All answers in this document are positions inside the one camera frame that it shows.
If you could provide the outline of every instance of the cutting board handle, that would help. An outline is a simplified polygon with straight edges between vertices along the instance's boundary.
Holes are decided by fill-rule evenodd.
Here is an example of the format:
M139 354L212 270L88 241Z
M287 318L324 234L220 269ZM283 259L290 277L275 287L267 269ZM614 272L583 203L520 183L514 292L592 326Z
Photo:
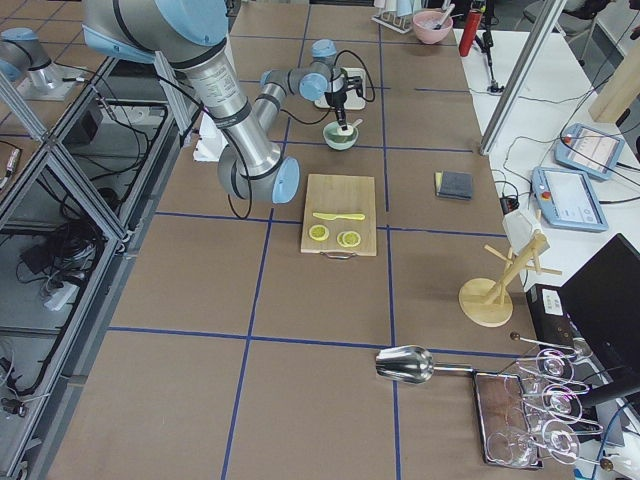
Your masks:
M320 255L324 255L331 260L349 260L350 258L357 257L355 252L343 253L343 252L320 252Z

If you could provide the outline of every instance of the white table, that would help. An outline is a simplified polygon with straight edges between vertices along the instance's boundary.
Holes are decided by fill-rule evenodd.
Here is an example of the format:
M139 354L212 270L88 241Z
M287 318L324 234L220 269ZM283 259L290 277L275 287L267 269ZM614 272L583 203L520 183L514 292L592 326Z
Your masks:
M528 33L495 31L492 49L494 72L500 85L505 85L513 67L524 46ZM455 31L459 41L462 31ZM481 131L484 133L487 124L498 104L498 97L486 93L489 86L489 70L485 56L474 45L469 55L462 59L467 82L473 95L473 104ZM587 76L579 66L566 41L560 34L552 34L546 41L542 54L536 59L531 69L525 88L520 92L521 97L546 100L564 100L578 97L592 88ZM494 171L495 180L506 180L513 183L520 193L529 190L527 182L512 173L505 171L503 164L507 150L518 136L527 136L537 140L551 140L558 137L563 126L569 121L584 123L611 134L619 133L613 124L596 124L591 119L588 108L596 98L592 94L584 105L572 116L579 100L572 100L561 104L543 103L524 98L518 99L512 110L498 141L490 152L489 161ZM531 178L531 171L539 165L558 166L554 161L553 151L549 150L552 143L536 143L529 140L518 140L511 148L507 166L509 169ZM635 155L627 146L620 162L639 166ZM624 175L640 182L640 172L618 169ZM605 182L592 181L596 195L600 200L617 200L640 195L640 187L631 184L617 175ZM502 192L502 184L496 184L498 192ZM507 186L506 194L513 193ZM526 195L520 197L520 208L529 208L534 212L537 202L532 197L527 200ZM591 256L593 256L616 233L621 232L640 250L640 201L620 205L604 205L603 211L609 230L603 233L588 233L552 228L542 220L545 235L549 239L551 248L541 256L542 266L562 270L562 275L528 274L525 289L534 283L562 285L568 280ZM633 457L635 465L640 464L640 441L629 434L625 434L627 447L621 450L621 455ZM595 458L598 449L597 442L587 442L583 445L583 455ZM578 465L581 472L591 476L592 467ZM599 470L598 479L613 479L618 475Z

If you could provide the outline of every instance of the robotic arm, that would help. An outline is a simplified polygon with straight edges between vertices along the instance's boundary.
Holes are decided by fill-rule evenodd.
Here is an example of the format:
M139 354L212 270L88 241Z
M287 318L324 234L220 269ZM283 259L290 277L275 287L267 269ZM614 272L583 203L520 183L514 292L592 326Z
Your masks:
M34 88L41 92L62 85L62 71L42 48L38 36L29 28L11 28L0 35L0 71L9 81L18 80L25 72Z
M317 52L314 49L310 67L267 72L262 94L252 108L224 53L228 21L223 0L84 3L83 29L90 47L141 63L153 63L155 52L161 51L175 70L186 75L227 139L218 177L230 195L273 203L286 203L295 195L298 162L283 158L280 147L266 134L287 94L300 93L309 100L330 95L329 105L341 112L338 115L347 125L344 101L348 87L340 83L345 83L343 76L336 75L335 47L330 41L317 42L321 45Z

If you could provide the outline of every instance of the yellow knife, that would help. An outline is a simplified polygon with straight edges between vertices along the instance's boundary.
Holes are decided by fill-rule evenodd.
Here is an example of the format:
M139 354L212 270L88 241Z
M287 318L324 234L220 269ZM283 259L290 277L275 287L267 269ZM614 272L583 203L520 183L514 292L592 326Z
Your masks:
M337 220L343 218L345 220L364 220L364 213L318 213L313 212L313 216L321 220Z

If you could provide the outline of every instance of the green bowl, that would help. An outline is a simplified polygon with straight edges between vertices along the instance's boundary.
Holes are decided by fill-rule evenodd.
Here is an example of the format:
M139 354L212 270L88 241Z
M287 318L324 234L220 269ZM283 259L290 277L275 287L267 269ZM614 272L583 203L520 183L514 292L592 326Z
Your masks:
M351 135L339 135L337 133L338 128L338 122L331 122L322 130L322 136L327 145L334 150L347 150L353 147L356 140L358 140L358 129L354 128Z

